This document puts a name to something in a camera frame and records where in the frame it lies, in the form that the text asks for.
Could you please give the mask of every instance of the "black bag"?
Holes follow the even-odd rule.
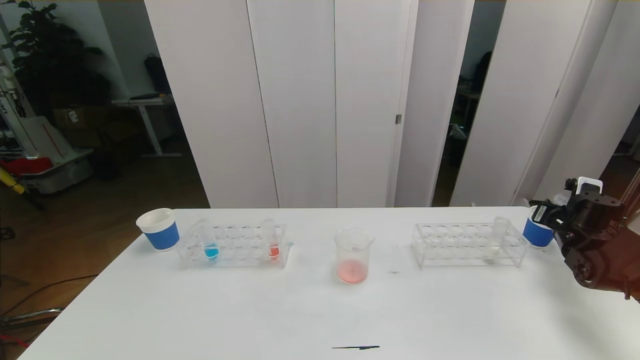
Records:
[[[162,66],[162,60],[154,54],[149,54],[147,59],[145,59],[145,67],[147,68],[151,82],[154,84],[154,89],[157,92],[170,94],[171,88],[169,87],[169,81],[164,72],[164,66]]]

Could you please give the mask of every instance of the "blue and white paper cup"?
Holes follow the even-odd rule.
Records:
[[[136,220],[136,225],[158,251],[171,250],[180,239],[171,209],[155,209],[144,213]]]
[[[554,239],[554,231],[547,226],[533,222],[531,217],[536,212],[536,208],[537,206],[531,206],[531,214],[527,219],[527,224],[524,225],[522,234],[529,240],[531,245],[535,247],[546,247],[551,243],[551,240]]]

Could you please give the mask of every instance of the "robotic arm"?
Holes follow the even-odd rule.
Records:
[[[637,224],[621,226],[624,205],[602,195],[597,182],[568,179],[568,204],[541,202],[532,218],[554,230],[564,262],[580,285],[620,291],[640,302],[640,235],[632,230]]]

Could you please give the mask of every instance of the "yellow pole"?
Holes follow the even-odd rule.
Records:
[[[11,175],[9,175],[9,173],[3,169],[0,168],[0,181],[3,182],[6,186],[9,186],[11,189],[13,189],[15,192],[19,193],[19,194],[23,194],[24,193],[24,186],[22,186],[21,184],[19,184]]]

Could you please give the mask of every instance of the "white desk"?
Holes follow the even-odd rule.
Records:
[[[173,104],[173,96],[161,96],[161,97],[153,97],[151,99],[119,99],[111,101],[115,106],[127,106],[127,107],[135,107],[140,112],[140,116],[142,117],[142,121],[145,123],[145,129],[147,130],[147,134],[149,135],[149,140],[151,140],[151,144],[154,146],[155,154],[152,156],[182,156],[182,154],[178,152],[162,152],[162,147],[160,146],[160,141],[156,136],[156,131],[154,130],[153,124],[151,124],[151,119],[149,118],[149,114],[147,113],[147,106],[162,106]]]
[[[581,288],[556,245],[531,249],[521,268],[419,270],[410,253],[416,222],[502,215],[522,228],[528,212],[178,210],[181,231],[202,216],[287,224],[287,268],[179,270],[176,253],[154,252],[141,236],[20,359],[638,359],[640,304]],[[333,274],[333,234],[345,226],[376,237],[360,285]],[[369,345],[380,348],[332,349]]]

